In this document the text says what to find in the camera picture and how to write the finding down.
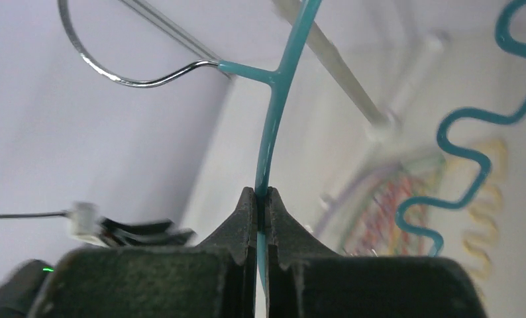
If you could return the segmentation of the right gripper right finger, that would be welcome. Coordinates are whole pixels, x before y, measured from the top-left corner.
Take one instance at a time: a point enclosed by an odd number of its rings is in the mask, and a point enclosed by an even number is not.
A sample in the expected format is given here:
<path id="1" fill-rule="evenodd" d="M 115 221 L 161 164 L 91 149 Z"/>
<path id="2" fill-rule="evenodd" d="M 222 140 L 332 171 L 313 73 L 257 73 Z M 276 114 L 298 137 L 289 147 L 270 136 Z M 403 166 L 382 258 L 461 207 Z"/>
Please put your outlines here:
<path id="1" fill-rule="evenodd" d="M 265 198 L 269 317 L 485 317 L 471 279 L 454 260 L 342 256 Z"/>

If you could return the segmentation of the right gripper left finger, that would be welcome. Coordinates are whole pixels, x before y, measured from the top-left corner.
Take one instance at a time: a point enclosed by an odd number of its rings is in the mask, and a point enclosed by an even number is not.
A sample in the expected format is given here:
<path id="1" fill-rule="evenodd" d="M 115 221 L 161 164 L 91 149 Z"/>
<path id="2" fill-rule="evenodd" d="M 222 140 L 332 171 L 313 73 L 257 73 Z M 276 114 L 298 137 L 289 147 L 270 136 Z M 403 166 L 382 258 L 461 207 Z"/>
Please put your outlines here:
<path id="1" fill-rule="evenodd" d="M 193 247 L 81 248 L 57 264 L 30 317 L 252 317 L 256 198 Z"/>

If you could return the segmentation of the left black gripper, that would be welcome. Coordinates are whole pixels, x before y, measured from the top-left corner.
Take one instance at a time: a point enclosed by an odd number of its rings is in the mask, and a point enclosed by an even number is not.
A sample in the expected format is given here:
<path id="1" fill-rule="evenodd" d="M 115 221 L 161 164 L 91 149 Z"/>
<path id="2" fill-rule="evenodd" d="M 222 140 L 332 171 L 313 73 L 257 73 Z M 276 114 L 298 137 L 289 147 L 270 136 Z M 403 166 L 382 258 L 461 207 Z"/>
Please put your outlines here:
<path id="1" fill-rule="evenodd" d="M 126 224 L 102 218 L 98 225 L 99 238 L 109 247 L 184 246 L 195 236 L 195 231 L 179 229 L 170 219 Z"/>

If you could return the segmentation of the green wavy hanger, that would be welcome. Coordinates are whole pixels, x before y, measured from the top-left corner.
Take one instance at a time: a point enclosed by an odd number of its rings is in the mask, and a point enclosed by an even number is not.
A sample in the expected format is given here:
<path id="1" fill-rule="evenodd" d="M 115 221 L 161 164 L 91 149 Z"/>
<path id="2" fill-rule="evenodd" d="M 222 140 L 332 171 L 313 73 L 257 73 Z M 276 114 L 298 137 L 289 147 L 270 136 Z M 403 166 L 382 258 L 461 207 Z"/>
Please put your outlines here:
<path id="1" fill-rule="evenodd" d="M 401 230 L 395 215 L 406 199 L 435 194 L 445 168 L 443 155 L 432 154 L 397 162 L 387 173 L 375 176 L 357 203 L 337 250 L 351 256 L 425 254 L 425 239 Z"/>

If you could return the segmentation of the purple wavy hanger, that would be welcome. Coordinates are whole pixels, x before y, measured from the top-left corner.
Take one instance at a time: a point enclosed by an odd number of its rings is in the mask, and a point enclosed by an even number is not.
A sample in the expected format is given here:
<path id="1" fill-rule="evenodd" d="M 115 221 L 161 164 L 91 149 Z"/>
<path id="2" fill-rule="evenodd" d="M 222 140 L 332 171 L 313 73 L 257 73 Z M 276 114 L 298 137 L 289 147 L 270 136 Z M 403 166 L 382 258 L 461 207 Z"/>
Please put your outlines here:
<path id="1" fill-rule="evenodd" d="M 329 194 L 322 195 L 319 206 L 323 212 L 313 228 L 314 237 L 319 238 L 323 234 L 327 223 L 365 181 L 371 180 L 373 177 L 380 178 L 387 176 L 389 173 L 398 171 L 402 166 L 403 164 L 401 162 L 392 162 L 384 166 L 378 166 L 360 172 L 346 183 L 336 197 Z"/>

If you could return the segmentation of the teal wavy hanger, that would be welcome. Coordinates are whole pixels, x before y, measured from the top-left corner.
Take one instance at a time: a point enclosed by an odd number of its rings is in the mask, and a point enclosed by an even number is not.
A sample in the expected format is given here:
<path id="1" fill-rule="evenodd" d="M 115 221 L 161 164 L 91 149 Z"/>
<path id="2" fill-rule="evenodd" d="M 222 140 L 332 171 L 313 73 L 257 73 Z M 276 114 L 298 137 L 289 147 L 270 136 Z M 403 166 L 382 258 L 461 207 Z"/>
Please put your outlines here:
<path id="1" fill-rule="evenodd" d="M 274 71 L 253 68 L 230 61 L 198 61 L 189 64 L 168 76 L 150 81 L 135 81 L 133 79 L 131 80 L 129 78 L 120 77 L 104 68 L 85 49 L 77 36 L 70 18 L 67 1 L 59 1 L 58 10 L 65 33 L 70 39 L 73 47 L 79 52 L 81 58 L 97 73 L 121 85 L 135 88 L 158 87 L 169 83 L 200 66 L 214 66 L 225 73 L 238 75 L 269 85 L 271 89 L 271 97 L 260 142 L 255 178 L 255 194 L 258 207 L 261 208 L 263 206 L 264 198 L 268 193 L 270 166 L 282 113 L 286 105 L 289 89 L 303 47 L 310 33 L 311 23 L 313 23 L 315 19 L 320 4 L 320 1 L 303 1 L 289 34 L 286 49 L 282 56 L 280 65 Z M 396 225 L 405 232 L 430 238 L 433 241 L 433 246 L 429 251 L 429 256 L 436 257 L 440 254 L 444 246 L 442 235 L 433 229 L 409 224 L 405 221 L 406 211 L 414 205 L 428 205 L 443 209 L 462 209 L 470 203 L 474 195 L 478 192 L 478 189 L 485 183 L 486 178 L 489 176 L 490 170 L 492 169 L 492 162 L 486 155 L 472 148 L 456 146 L 449 141 L 448 131 L 450 126 L 461 119 L 477 119 L 496 125 L 512 125 L 521 121 L 525 116 L 526 98 L 522 104 L 520 104 L 519 108 L 510 115 L 500 115 L 499 113 L 485 111 L 479 108 L 466 107 L 449 113 L 441 121 L 437 131 L 437 144 L 439 148 L 453 156 L 475 161 L 479 165 L 480 170 L 471 186 L 464 192 L 463 197 L 458 201 L 445 201 L 434 197 L 419 196 L 407 199 L 399 205 L 395 216 Z"/>

